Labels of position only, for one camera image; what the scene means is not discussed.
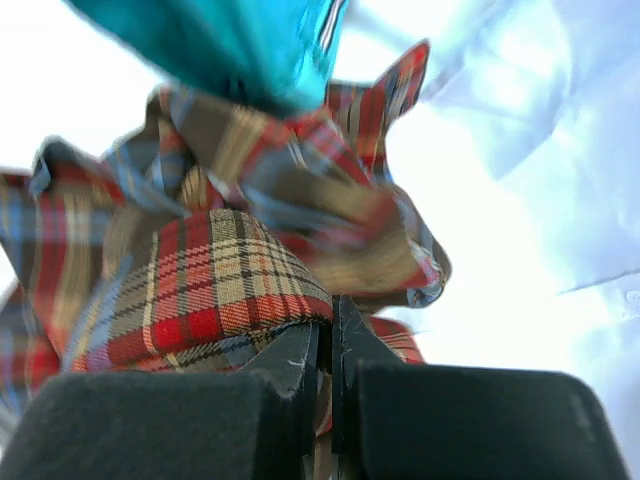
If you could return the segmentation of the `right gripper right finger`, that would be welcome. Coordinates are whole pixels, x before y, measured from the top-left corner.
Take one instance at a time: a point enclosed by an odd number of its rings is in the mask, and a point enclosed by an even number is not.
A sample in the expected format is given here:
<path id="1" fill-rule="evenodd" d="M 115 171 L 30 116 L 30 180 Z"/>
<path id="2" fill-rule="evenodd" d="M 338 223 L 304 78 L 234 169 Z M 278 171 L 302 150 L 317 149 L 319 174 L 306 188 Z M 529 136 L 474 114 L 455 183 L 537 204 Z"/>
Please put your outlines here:
<path id="1" fill-rule="evenodd" d="M 552 371 L 408 364 L 333 302 L 338 479 L 625 479 L 604 410 Z"/>

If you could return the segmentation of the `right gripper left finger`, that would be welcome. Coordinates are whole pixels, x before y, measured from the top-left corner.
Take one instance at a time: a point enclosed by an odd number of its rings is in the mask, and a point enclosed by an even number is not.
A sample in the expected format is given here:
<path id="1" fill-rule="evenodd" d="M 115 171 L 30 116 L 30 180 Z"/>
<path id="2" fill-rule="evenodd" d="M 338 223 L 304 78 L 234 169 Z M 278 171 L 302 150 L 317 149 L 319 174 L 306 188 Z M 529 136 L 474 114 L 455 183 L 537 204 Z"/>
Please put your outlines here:
<path id="1" fill-rule="evenodd" d="M 319 329 L 287 329 L 233 373 L 65 374 L 27 409 L 5 479 L 302 479 Z"/>

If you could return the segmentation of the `red plaid shirt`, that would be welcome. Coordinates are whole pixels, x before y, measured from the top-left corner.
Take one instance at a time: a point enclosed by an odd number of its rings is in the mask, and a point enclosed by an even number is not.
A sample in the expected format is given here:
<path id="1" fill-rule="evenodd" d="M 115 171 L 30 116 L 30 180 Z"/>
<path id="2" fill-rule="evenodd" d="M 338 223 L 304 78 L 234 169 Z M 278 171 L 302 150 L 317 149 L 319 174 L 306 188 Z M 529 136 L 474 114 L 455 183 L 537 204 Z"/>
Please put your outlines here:
<path id="1" fill-rule="evenodd" d="M 3 454 L 51 380 L 111 372 L 233 373 L 287 329 L 319 329 L 312 477 L 330 475 L 333 302 L 351 298 L 401 360 L 451 264 L 387 161 L 417 103 L 422 41 L 373 84 L 333 82 L 280 119 L 165 87 L 101 159 L 51 140 L 1 174 L 1 245 L 17 281 L 1 309 Z"/>

